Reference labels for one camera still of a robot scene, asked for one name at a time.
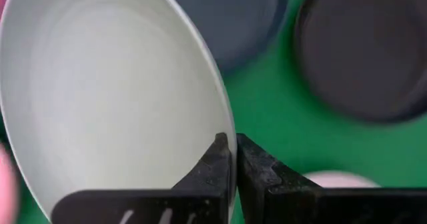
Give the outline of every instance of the green surface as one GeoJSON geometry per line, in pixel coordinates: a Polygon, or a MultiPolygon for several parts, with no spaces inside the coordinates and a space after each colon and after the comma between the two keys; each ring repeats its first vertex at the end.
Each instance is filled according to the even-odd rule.
{"type": "MultiPolygon", "coordinates": [[[[427,118],[364,125],[336,115],[308,92],[290,48],[301,1],[290,0],[288,22],[270,51],[225,78],[237,132],[301,173],[339,169],[387,187],[427,186],[427,118]]],[[[22,200],[19,223],[47,222],[28,191],[22,200]]],[[[244,223],[239,202],[233,223],[244,223]]]]}

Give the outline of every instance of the green background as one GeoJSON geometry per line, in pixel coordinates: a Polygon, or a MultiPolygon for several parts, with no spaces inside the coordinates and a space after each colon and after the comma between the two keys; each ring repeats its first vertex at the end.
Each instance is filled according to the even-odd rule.
{"type": "MultiPolygon", "coordinates": [[[[286,24],[269,50],[224,79],[237,132],[301,173],[338,169],[387,187],[426,186],[427,118],[386,127],[367,125],[333,113],[309,93],[291,48],[302,1],[289,0],[286,24]]],[[[47,223],[23,183],[21,194],[18,223],[47,223]]],[[[243,224],[236,203],[233,223],[243,224]]]]}

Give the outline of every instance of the white plate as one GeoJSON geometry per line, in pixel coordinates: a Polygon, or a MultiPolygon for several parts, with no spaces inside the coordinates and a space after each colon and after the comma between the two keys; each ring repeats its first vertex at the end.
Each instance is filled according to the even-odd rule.
{"type": "Polygon", "coordinates": [[[47,217],[83,189],[170,188],[216,133],[236,161],[218,70],[174,0],[8,0],[1,24],[3,118],[47,217]]]}

